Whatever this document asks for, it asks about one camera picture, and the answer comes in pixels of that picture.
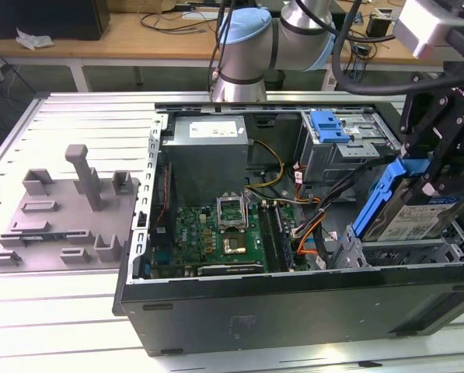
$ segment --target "open computer tower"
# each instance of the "open computer tower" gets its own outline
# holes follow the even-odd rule
[[[385,166],[332,201],[302,250],[293,238],[340,178],[399,151],[390,104],[155,108],[113,308],[149,355],[428,335],[464,312],[461,219],[336,260]],[[313,112],[348,140],[322,141]]]

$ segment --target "black computer case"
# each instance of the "black computer case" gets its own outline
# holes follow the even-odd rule
[[[107,0],[0,0],[0,39],[16,28],[52,39],[98,40],[109,25]]]

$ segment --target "blue plastic latch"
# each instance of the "blue plastic latch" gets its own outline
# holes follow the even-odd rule
[[[379,183],[368,198],[365,206],[353,223],[354,234],[360,237],[366,226],[372,221],[380,206],[389,201],[393,195],[392,185],[400,176],[418,176],[425,172],[430,161],[428,159],[401,159],[386,167]]]
[[[318,131],[319,142],[349,142],[351,138],[344,133],[341,124],[331,111],[311,112],[311,126]]]

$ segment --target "wooden desk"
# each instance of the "wooden desk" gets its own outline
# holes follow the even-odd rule
[[[379,6],[387,5],[386,0],[378,0]],[[340,2],[348,10],[349,2]],[[361,12],[364,20],[375,5],[363,5]],[[196,20],[161,19],[158,27],[176,27],[195,23]],[[209,23],[213,29],[215,22]],[[354,30],[364,32],[366,26],[355,26]],[[172,66],[206,67],[215,45],[214,33],[207,25],[200,25],[202,33],[187,35],[169,35],[142,27],[138,15],[134,13],[113,13],[109,29],[98,41],[53,40],[55,46],[30,51],[14,40],[0,40],[0,54],[11,64],[52,64],[66,65],[73,74],[79,92],[89,91],[89,82],[83,73],[83,66]],[[431,66],[411,56],[397,40],[384,43],[367,69],[406,71],[440,71],[439,66]],[[342,61],[347,62],[349,52],[345,51]]]

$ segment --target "aluminum work table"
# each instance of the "aluminum work table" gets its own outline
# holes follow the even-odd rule
[[[342,92],[271,92],[270,99],[368,102]],[[391,101],[397,110],[404,98]],[[66,147],[84,143],[99,177],[144,167],[143,120],[157,102],[207,102],[206,93],[124,92],[52,94],[35,99],[0,148],[0,232],[16,209],[30,168],[71,179]],[[265,350],[150,358],[125,317],[111,313],[116,270],[0,275],[0,371],[464,371],[464,315],[432,336]],[[363,368],[374,361],[380,368]]]

